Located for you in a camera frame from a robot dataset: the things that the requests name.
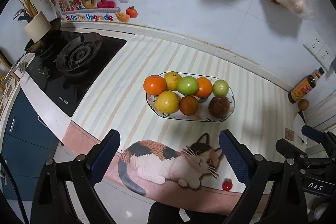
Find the person's leg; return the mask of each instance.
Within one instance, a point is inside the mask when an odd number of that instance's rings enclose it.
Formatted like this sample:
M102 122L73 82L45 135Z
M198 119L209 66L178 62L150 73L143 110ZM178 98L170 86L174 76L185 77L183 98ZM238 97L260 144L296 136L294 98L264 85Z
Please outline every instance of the person's leg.
M206 224L206 223L222 224L224 220L227 218L226 215L199 213L189 210L185 210L185 213L190 218L190 224Z
M184 223L180 209L155 202L148 215L147 224L179 224Z

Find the stove knob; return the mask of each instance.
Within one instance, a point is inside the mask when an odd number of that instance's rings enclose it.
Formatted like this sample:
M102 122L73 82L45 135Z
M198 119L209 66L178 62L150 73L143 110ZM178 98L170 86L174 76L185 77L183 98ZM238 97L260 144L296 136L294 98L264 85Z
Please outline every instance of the stove knob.
M42 75L44 76L44 77L49 77L49 70L46 68L46 67L44 67L43 69L42 69L42 71L41 71L41 73L42 73Z
M37 68L37 71L38 72L42 72L42 69L44 68L44 66L42 64L40 64Z

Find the blue gripper pad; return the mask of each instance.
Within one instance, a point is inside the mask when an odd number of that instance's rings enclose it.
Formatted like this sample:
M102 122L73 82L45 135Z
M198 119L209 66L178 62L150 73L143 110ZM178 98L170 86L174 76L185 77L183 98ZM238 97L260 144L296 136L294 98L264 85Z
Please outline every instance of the blue gripper pad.
M120 145L120 134L112 129L100 144L96 144L88 153L86 162L91 171L90 183L94 186L101 182Z
M301 129L301 132L304 136L312 139L313 141L317 143L323 143L325 141L324 139L324 133L321 131L318 131L310 126L303 126Z
M251 182L249 165L253 164L253 155L250 150L248 150L245 145L240 144L228 129L223 130L219 134L219 146L223 150L223 153L231 165L238 181L247 186ZM244 160L241 155L242 149L245 152L245 157L251 157L250 159L247 159L247 161Z

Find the cabinet handle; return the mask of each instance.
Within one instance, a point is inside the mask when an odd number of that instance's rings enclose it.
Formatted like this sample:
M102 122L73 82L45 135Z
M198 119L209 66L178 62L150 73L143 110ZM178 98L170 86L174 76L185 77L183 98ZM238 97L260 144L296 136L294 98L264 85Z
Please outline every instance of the cabinet handle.
M43 124L46 128L48 128L48 126L43 122L40 116L38 116L37 119L40 121L41 124Z
M6 174L0 172L0 178L4 178L5 179L5 186L7 185L7 176Z
M10 133L12 133L12 131L13 131L14 124L15 124L15 117L13 117L12 125L10 126L10 130L9 130Z

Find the green apple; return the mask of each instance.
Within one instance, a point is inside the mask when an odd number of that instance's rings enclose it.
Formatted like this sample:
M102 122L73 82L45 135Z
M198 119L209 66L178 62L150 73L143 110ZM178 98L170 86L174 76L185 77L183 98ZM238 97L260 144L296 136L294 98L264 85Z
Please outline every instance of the green apple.
M198 82L192 76L183 77L177 84L177 91L183 95L193 95L198 92L198 89Z
M229 92L229 85L225 80L217 80L212 86L215 96L226 96Z

